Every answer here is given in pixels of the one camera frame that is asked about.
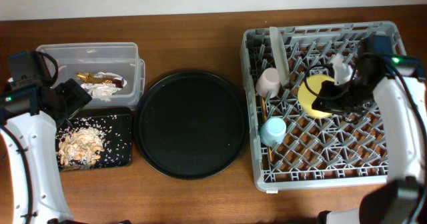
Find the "yellow plastic bowl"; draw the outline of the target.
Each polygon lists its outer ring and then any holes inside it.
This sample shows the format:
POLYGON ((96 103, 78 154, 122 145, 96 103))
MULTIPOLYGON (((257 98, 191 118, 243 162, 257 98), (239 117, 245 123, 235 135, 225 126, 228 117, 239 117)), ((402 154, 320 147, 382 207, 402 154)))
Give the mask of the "yellow plastic bowl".
MULTIPOLYGON (((316 94, 320 92, 320 89, 322 88, 322 83, 325 81, 331 81, 334 83, 334 79, 327 76, 327 75, 312 75, 309 76, 306 79, 309 88, 314 91, 316 94)), ((323 111, 317 111, 312 108, 312 104, 316 99, 316 96, 310 93, 304 83, 304 81, 301 82, 300 88, 298 89, 297 94, 298 101, 300 105, 302 106, 302 109, 312 119, 322 119, 325 117, 332 116, 331 113, 323 112, 323 111)))

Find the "white tissue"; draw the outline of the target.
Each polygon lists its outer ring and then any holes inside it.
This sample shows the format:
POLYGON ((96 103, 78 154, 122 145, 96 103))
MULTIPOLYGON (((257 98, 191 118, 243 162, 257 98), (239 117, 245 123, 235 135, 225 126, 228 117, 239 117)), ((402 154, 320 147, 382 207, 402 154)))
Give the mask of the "white tissue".
POLYGON ((116 87, 112 84, 92 84, 92 83, 83 83, 81 84, 81 87, 85 89, 92 97, 99 97, 100 99, 104 101, 109 101, 109 96, 112 96, 113 94, 117 93, 118 91, 121 91, 126 85, 127 81, 120 75, 117 75, 115 73, 103 73, 98 72, 95 74, 95 77, 103 77, 103 76, 111 76, 113 77, 114 81, 122 81, 123 87, 116 87))

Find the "gold coffee sachet wrapper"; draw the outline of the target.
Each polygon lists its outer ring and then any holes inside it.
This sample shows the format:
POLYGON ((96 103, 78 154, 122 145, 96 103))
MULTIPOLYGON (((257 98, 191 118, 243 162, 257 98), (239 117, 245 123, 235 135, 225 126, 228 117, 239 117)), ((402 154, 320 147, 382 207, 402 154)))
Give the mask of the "gold coffee sachet wrapper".
POLYGON ((84 83, 101 84, 109 87, 123 88, 124 80, 122 77, 115 77, 106 74, 92 74, 92 73, 77 73, 76 78, 82 80, 84 83))

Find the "pink plastic cup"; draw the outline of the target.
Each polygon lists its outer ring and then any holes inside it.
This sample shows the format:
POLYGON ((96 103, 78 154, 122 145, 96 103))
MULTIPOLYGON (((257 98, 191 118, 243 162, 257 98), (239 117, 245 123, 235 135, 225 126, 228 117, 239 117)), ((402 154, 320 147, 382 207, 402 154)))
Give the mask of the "pink plastic cup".
POLYGON ((271 93, 270 97, 275 97, 280 90, 280 78, 278 70, 270 67, 263 71, 256 83, 256 92, 262 97, 267 97, 268 93, 271 93))

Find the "light blue plastic cup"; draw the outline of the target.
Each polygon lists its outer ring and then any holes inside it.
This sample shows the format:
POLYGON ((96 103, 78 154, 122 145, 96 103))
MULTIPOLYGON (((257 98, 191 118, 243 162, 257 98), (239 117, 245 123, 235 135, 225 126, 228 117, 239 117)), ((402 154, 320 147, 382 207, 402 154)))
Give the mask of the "light blue plastic cup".
POLYGON ((279 117, 270 117, 261 127, 260 140, 268 147, 275 147, 286 136, 286 123, 279 117))

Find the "wooden chopstick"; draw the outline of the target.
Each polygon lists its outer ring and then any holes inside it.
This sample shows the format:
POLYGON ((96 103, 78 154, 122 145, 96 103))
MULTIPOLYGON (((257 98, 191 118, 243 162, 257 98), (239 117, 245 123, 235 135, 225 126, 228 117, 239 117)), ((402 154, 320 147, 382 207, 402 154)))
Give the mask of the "wooden chopstick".
POLYGON ((268 115, 267 115, 267 111, 266 111, 266 102, 264 97, 260 97, 261 99, 261 106, 262 106, 262 117, 263 117, 263 122, 266 122, 268 120, 268 115))
POLYGON ((273 162, 273 152, 272 152, 271 147, 268 147, 268 157, 269 157, 269 162, 272 163, 273 162))

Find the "light grey round plate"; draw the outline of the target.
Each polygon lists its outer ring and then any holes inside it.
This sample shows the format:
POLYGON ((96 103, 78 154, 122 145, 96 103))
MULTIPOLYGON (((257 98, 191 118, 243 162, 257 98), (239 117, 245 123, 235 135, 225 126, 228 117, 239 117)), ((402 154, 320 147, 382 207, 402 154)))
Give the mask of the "light grey round plate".
POLYGON ((277 27, 270 27, 270 43, 279 80, 282 87, 290 82, 288 59, 284 47, 282 35, 277 27))

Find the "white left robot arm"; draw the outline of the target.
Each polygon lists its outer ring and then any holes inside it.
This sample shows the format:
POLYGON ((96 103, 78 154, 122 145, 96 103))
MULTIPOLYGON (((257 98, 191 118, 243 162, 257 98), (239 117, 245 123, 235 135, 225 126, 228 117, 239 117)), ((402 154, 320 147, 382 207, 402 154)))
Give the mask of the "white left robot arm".
POLYGON ((1 136, 13 187, 14 223, 74 223, 55 154, 57 127, 91 96, 73 79, 50 88, 42 83, 1 95, 1 136))

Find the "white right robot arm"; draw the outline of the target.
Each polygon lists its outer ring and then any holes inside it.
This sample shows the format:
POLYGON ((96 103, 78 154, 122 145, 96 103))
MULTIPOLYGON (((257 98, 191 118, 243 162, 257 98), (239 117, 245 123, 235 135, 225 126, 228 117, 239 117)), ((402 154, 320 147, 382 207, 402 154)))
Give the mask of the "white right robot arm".
POLYGON ((323 223, 426 222, 426 72, 419 59, 366 53, 380 77, 373 89, 385 132, 387 183, 348 211, 324 211, 323 223))

